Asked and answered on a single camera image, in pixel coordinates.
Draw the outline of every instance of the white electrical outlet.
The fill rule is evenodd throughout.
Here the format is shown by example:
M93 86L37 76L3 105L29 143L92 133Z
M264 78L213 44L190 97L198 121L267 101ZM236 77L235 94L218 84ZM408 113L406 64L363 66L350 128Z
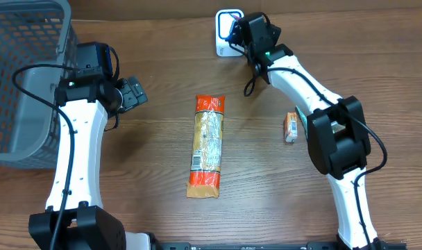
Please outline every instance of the white electrical outlet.
M225 41L237 17L244 17L244 13L238 9L227 9L220 10L216 14L216 53L218 56L242 56L240 52L230 48L228 42ZM241 46L235 44L233 46L241 51L244 50Z

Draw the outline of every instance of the wood grain surface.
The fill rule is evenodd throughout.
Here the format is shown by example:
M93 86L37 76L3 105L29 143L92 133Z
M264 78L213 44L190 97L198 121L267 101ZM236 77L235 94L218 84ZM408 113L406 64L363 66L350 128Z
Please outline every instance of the wood grain surface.
M330 90L355 95L389 162L367 176L378 235L422 249L422 8L273 15L280 42ZM290 100L263 81L251 97L243 58L218 58L214 19L74 23L79 38L113 46L121 75L149 102L121 116L101 150L104 208L127 231L162 241L304 243L334 240L338 221L325 176L299 125L283 142ZM187 199L196 94L226 95L220 197ZM372 142L369 166L382 157ZM35 249L28 216L44 211L53 170L0 167L0 249Z
M245 13L308 13L317 11L421 8L422 0L69 0L72 18L82 20L143 20L214 17L238 8Z

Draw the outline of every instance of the snack package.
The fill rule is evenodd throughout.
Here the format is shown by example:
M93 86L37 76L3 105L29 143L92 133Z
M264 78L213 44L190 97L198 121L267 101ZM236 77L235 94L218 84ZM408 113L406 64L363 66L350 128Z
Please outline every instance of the snack package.
M225 97L198 95L186 196L219 197Z
M294 143L297 139L297 114L295 112L287 113L284 121L284 130L285 141Z

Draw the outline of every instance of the basket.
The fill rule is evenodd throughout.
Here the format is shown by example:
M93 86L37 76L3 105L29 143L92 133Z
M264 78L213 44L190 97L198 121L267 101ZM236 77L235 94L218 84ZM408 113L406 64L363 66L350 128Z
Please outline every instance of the basket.
M54 168L60 123L50 107L13 86L12 73L26 65L51 63L76 66L76 34L67 1L0 0L0 165ZM17 82L54 103L63 69L34 68Z

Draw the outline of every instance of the plastic wrapped snack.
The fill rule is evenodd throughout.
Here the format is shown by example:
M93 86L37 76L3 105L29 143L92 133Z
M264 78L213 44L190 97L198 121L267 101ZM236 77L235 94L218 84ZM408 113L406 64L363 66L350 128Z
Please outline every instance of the plastic wrapped snack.
M198 95L186 196L219 197L225 97Z

